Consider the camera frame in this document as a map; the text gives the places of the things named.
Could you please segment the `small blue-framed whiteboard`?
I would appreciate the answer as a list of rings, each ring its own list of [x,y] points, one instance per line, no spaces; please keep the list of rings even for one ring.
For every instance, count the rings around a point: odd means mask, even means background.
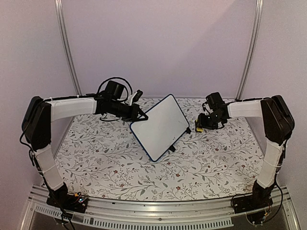
[[[149,159],[157,162],[174,144],[191,133],[190,125],[174,95],[169,94],[145,113],[146,121],[130,124],[130,130]]]

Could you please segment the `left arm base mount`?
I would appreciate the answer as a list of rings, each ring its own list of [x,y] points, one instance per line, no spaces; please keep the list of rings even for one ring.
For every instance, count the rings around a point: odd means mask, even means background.
[[[64,210],[85,213],[88,198],[88,195],[82,195],[80,192],[76,194],[53,192],[49,193],[47,204],[58,208],[61,207]]]

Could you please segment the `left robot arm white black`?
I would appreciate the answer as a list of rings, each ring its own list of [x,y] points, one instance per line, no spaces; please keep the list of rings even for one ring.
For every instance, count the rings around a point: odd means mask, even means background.
[[[43,177],[50,198],[61,208],[71,204],[71,195],[55,163],[53,124],[79,115],[103,114],[114,115],[125,122],[148,120],[138,103],[126,104],[97,94],[49,99],[34,96],[29,102],[19,141],[29,148],[32,164]]]

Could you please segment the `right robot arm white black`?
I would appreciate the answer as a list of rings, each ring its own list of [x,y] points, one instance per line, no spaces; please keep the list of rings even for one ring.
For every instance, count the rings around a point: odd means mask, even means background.
[[[218,92],[211,93],[202,104],[203,113],[195,121],[196,132],[223,128],[230,118],[259,117],[263,121],[267,141],[264,162],[255,181],[248,205],[252,209],[269,203],[271,191],[285,158],[287,142],[295,121],[280,95],[226,103]]]

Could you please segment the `yellow black eraser sponge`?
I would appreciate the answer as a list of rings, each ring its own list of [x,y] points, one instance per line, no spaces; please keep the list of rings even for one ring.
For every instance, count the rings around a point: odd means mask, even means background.
[[[195,120],[195,132],[197,132],[197,133],[203,132],[203,128],[200,126],[198,120]]]

